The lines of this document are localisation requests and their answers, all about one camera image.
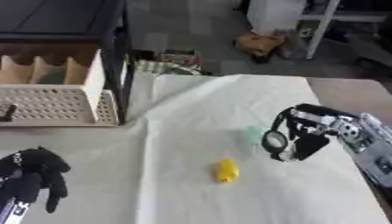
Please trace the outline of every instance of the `table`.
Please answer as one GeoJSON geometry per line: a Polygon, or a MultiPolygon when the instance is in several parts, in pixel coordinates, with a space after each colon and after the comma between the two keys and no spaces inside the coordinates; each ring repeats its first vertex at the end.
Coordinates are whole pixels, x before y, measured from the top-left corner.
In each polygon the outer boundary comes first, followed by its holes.
{"type": "Polygon", "coordinates": [[[54,214],[39,197],[24,223],[388,223],[350,157],[332,141],[304,162],[250,149],[243,131],[318,103],[306,79],[137,73],[129,122],[115,129],[2,129],[1,156],[42,145],[73,167],[54,214]],[[240,166],[229,185],[211,169],[240,166]]]}

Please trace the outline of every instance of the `concrete floor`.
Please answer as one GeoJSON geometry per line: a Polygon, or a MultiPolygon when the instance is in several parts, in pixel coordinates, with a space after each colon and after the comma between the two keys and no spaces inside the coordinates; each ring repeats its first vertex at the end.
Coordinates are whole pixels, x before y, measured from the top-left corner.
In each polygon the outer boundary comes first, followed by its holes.
{"type": "Polygon", "coordinates": [[[232,9],[235,0],[130,0],[129,15],[135,49],[196,49],[203,69],[216,75],[276,74],[304,77],[373,79],[392,93],[392,70],[354,66],[349,45],[324,40],[312,60],[275,56],[257,65],[232,47],[234,37],[248,32],[246,17],[232,9]]]}

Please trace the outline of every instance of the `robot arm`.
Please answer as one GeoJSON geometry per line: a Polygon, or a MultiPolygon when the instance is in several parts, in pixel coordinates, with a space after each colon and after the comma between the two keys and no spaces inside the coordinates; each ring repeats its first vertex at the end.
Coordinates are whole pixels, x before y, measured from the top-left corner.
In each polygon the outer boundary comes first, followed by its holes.
{"type": "Polygon", "coordinates": [[[262,146],[281,161],[305,160],[337,137],[353,161],[378,185],[392,187],[392,129],[370,114],[351,115],[299,104],[279,113],[262,146]],[[288,136],[280,132],[286,121],[288,136]]]}
{"type": "Polygon", "coordinates": [[[53,213],[60,199],[67,196],[61,173],[69,170],[61,157],[42,147],[0,159],[0,224],[20,223],[45,188],[49,189],[46,211],[53,213]]]}

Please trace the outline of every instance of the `yellow object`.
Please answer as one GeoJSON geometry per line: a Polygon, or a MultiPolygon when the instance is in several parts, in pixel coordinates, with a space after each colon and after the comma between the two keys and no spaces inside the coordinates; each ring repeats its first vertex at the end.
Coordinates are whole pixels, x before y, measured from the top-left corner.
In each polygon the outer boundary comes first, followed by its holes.
{"type": "Polygon", "coordinates": [[[226,158],[219,162],[216,170],[216,178],[221,183],[231,183],[238,179],[240,170],[238,164],[226,158]]]}

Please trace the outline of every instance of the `light green object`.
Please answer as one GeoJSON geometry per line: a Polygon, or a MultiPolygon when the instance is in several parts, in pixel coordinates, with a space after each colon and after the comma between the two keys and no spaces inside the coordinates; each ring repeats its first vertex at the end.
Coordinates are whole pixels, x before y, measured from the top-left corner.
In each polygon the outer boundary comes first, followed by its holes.
{"type": "Polygon", "coordinates": [[[262,138],[266,131],[266,129],[255,126],[248,126],[246,128],[246,138],[250,149],[257,151],[262,148],[262,138]]]}

